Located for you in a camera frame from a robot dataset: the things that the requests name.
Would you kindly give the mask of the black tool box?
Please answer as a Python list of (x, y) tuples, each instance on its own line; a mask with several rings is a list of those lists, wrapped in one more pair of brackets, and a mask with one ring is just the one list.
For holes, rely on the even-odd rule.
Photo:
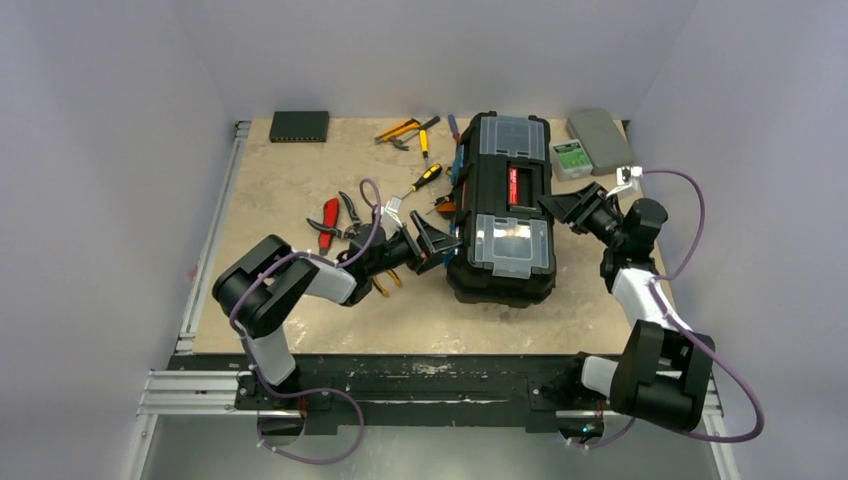
[(452, 171), (451, 231), (460, 241), (446, 280), (461, 303), (527, 308), (556, 285), (550, 194), (550, 125), (535, 115), (475, 115)]

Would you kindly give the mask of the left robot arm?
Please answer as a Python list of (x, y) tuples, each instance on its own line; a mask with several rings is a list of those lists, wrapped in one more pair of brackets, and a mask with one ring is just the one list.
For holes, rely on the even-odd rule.
[(296, 250), (269, 235), (215, 281), (212, 296), (238, 335), (260, 383), (260, 397), (272, 408), (289, 407), (303, 392), (284, 332), (286, 318), (302, 297), (351, 307), (372, 291), (376, 275), (399, 266), (421, 275), (461, 247), (461, 239), (433, 227), (418, 212), (410, 218), (416, 235), (406, 225), (387, 234), (376, 213), (354, 230), (347, 250), (335, 259)]

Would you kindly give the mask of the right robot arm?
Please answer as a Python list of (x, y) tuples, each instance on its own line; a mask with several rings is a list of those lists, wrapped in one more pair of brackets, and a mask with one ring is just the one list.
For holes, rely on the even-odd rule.
[(616, 412), (681, 432), (699, 424), (712, 375), (712, 359), (696, 346), (713, 340), (683, 322), (671, 322), (672, 307), (656, 284), (654, 246), (668, 219), (649, 198), (627, 212), (598, 183), (573, 193), (545, 195), (544, 212), (577, 234), (592, 234), (604, 246), (599, 274), (631, 325), (616, 361), (588, 355), (582, 369), (564, 376), (561, 392), (576, 407), (599, 394)]

